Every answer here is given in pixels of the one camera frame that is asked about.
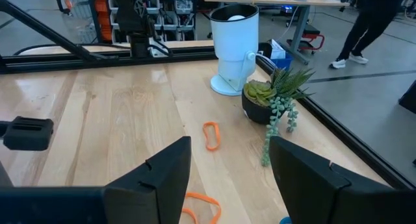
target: black pants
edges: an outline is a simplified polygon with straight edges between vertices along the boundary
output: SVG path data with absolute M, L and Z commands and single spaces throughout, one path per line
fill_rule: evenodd
M 377 13 L 377 11 L 374 13 L 370 10 L 362 11 L 350 34 L 348 34 L 344 48 L 338 58 L 347 59 L 351 52 L 353 55 L 360 55 L 362 50 L 383 34 L 394 17 L 394 12 L 382 14 L 381 12 Z

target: white appliance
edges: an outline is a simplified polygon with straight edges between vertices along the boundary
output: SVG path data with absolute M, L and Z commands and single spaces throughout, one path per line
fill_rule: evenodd
M 255 5 L 228 5 L 210 15 L 218 74 L 211 88 L 223 95 L 241 95 L 255 69 L 259 47 L 259 8 Z

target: orange rubber band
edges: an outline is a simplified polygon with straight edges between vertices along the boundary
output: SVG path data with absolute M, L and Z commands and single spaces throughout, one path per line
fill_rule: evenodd
M 195 192 L 187 192 L 187 194 L 185 195 L 185 198 L 187 198 L 187 197 L 200 199 L 202 201 L 205 201 L 205 202 L 208 202 L 208 203 L 211 203 L 213 205 L 218 206 L 218 212 L 215 214 L 215 216 L 211 220 L 210 224 L 216 224 L 216 222 L 220 219 L 221 206 L 220 206 L 220 203 L 218 201 L 216 201 L 215 199 L 213 199 L 209 196 L 202 195 L 202 194 L 195 193 Z M 192 219 L 194 220 L 195 224 L 198 224 L 198 220 L 196 219 L 196 215 L 192 210 L 190 210 L 189 208 L 183 208 L 182 212 L 184 212 L 186 214 L 189 214 L 192 217 Z
M 209 145 L 208 132 L 207 132 L 207 127 L 208 126 L 213 126 L 214 127 L 215 137 L 216 137 L 216 146 L 215 147 L 211 147 Z M 216 151 L 220 147 L 220 144 L 221 144 L 220 128 L 218 127 L 218 124 L 215 123 L 215 122 L 206 122 L 206 123 L 203 124 L 202 131 L 203 131 L 203 134 L 205 135 L 205 147 L 210 151 Z

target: workbench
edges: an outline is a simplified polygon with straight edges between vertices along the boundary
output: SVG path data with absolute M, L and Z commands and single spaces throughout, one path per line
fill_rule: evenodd
M 212 46 L 212 41 L 167 45 Z M 24 55 L 64 52 L 47 47 Z M 220 203 L 219 223 L 276 224 L 287 211 L 272 168 L 260 163 L 266 129 L 244 115 L 241 97 L 212 91 L 209 81 L 217 65 L 217 60 L 208 60 L 2 75 L 2 120 L 50 118 L 55 126 L 47 151 L 0 147 L 0 161 L 15 186 L 104 185 L 180 137 L 191 136 L 188 191 Z M 250 79 L 265 81 L 268 75 L 257 68 Z M 282 137 L 385 184 L 302 105 L 297 104 L 297 110 L 298 127 L 293 133 L 281 131 Z M 222 141 L 214 152 L 205 148 L 202 125 L 207 121 L 220 128 Z M 283 117 L 281 129 L 286 122 Z M 185 207 L 193 209 L 200 223 L 209 223 L 216 212 L 199 200 L 187 199 Z M 181 223 L 192 220 L 183 214 Z
M 246 3 L 252 4 L 253 0 L 204 0 L 206 2 L 219 2 L 219 3 Z M 291 5 L 297 6 L 300 10 L 298 23 L 296 24 L 296 30 L 293 35 L 293 41 L 291 45 L 287 45 L 286 42 L 281 45 L 289 51 L 295 58 L 300 59 L 305 65 L 309 64 L 309 59 L 298 51 L 299 43 L 302 38 L 302 34 L 305 30 L 307 17 L 311 6 L 348 6 L 349 3 L 342 3 L 339 0 L 307 0 L 307 1 L 294 1 L 294 0 L 254 0 L 255 4 L 262 5 Z

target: blue box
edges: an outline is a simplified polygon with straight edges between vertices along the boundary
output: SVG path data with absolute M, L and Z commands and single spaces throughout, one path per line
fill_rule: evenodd
M 285 71 L 289 70 L 289 68 L 291 67 L 292 61 L 293 61 L 293 57 L 287 51 L 286 51 L 286 58 L 272 59 L 272 62 L 274 62 L 278 68 L 284 69 Z

